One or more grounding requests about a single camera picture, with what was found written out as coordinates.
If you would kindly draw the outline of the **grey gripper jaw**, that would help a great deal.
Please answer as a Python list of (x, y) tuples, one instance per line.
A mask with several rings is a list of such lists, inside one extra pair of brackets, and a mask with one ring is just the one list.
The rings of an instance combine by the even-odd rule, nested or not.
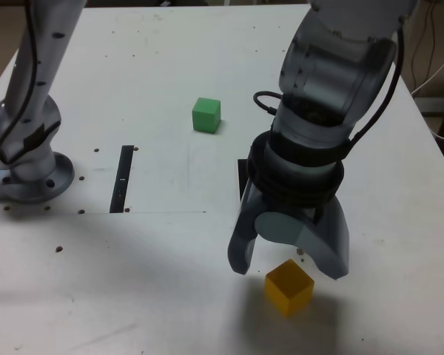
[(229, 264), (238, 274), (245, 275), (249, 270), (255, 239), (258, 236), (255, 220), (266, 211), (267, 205), (263, 201), (263, 195), (252, 180), (248, 179), (227, 252)]
[(337, 199), (324, 206), (316, 223), (304, 215), (264, 212), (255, 219), (255, 230), (265, 240), (303, 249), (334, 280), (349, 272), (349, 230)]

